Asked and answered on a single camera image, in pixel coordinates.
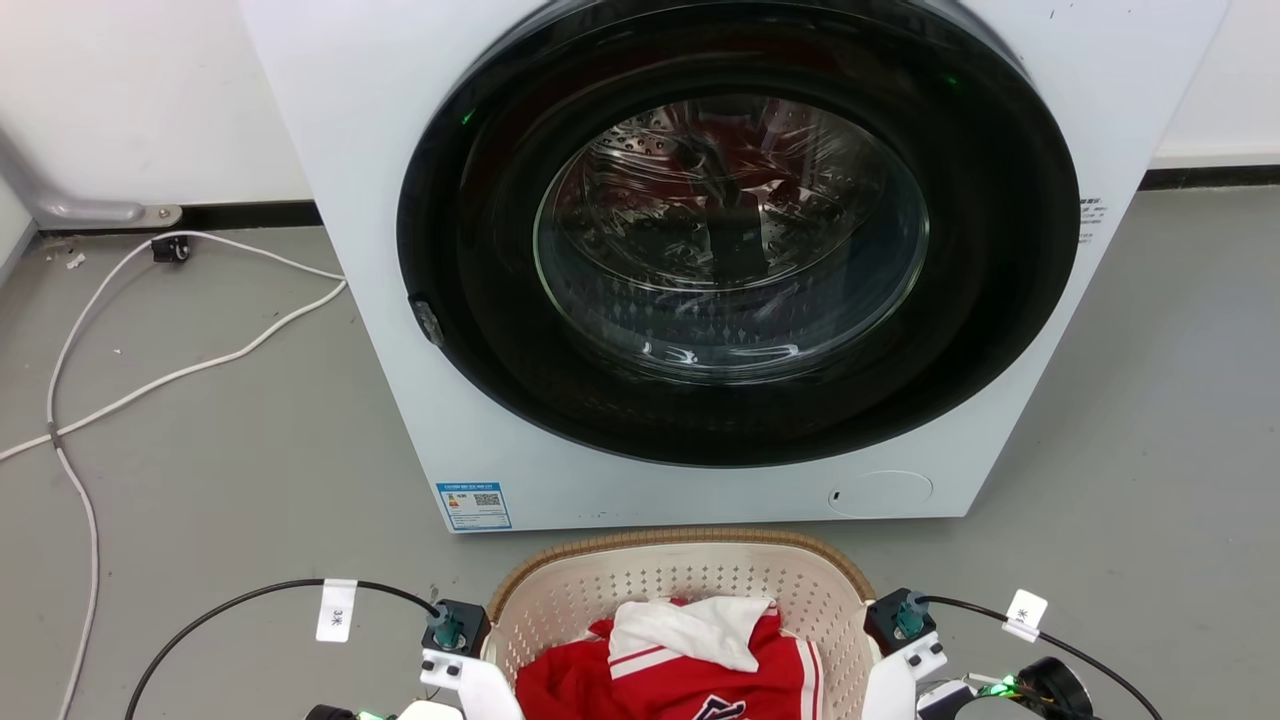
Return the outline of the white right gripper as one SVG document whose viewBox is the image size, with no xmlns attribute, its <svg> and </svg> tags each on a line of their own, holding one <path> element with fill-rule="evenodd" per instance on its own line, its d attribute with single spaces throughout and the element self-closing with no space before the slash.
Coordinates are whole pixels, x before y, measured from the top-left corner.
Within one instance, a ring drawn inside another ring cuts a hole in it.
<svg viewBox="0 0 1280 720">
<path fill-rule="evenodd" d="M 870 670 L 863 720 L 916 719 L 916 684 L 947 664 L 937 632 L 910 641 Z"/>
</svg>

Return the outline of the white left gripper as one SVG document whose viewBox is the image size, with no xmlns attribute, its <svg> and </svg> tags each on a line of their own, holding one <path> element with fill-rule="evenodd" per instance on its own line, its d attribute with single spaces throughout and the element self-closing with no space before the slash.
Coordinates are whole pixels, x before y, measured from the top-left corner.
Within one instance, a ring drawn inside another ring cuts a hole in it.
<svg viewBox="0 0 1280 720">
<path fill-rule="evenodd" d="M 421 700 L 421 719 L 525 719 L 500 669 L 484 660 L 424 648 L 420 682 L 453 692 L 461 705 Z"/>
</svg>

